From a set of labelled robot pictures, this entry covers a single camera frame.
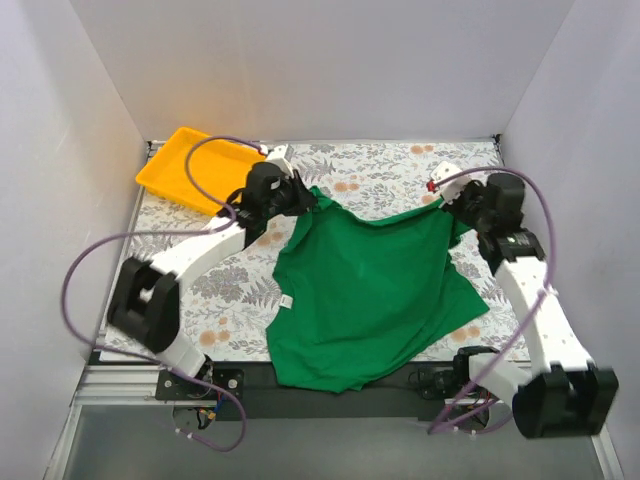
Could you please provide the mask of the green t shirt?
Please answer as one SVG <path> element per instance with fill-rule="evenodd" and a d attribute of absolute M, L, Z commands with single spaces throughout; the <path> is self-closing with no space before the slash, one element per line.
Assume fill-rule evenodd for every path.
<path fill-rule="evenodd" d="M 468 229 L 438 201 L 364 220 L 312 192 L 273 270 L 282 297 L 266 341 L 280 385 L 359 390 L 488 312 L 450 255 Z"/>

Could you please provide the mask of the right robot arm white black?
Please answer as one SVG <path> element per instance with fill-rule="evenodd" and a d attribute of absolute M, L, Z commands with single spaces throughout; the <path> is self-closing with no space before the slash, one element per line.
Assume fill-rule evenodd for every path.
<path fill-rule="evenodd" d="M 429 430 L 455 430 L 466 420 L 447 416 L 464 397 L 485 390 L 510 408 L 527 439 L 597 436 L 602 431 L 619 381 L 599 367 L 583 347 L 553 287 L 555 248 L 542 247 L 523 225 L 525 191 L 540 190 L 524 174 L 485 168 L 487 178 L 441 165 L 428 188 L 441 207 L 476 231 L 481 257 L 502 289 L 518 326 L 501 350 L 473 347 L 454 358 L 452 383 L 458 392 Z"/>

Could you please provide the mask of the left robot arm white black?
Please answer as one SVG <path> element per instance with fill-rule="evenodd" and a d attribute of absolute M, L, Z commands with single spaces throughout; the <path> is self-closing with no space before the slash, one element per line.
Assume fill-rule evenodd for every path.
<path fill-rule="evenodd" d="M 219 212 L 207 227 L 150 260 L 127 259 L 107 309 L 108 324 L 137 341 L 167 367 L 193 400 L 205 398 L 213 377 L 209 358 L 181 326 L 180 302 L 191 285 L 216 264 L 252 245 L 272 218 L 301 216 L 316 204 L 299 172 L 284 158 L 253 165 L 234 192 L 230 213 Z"/>

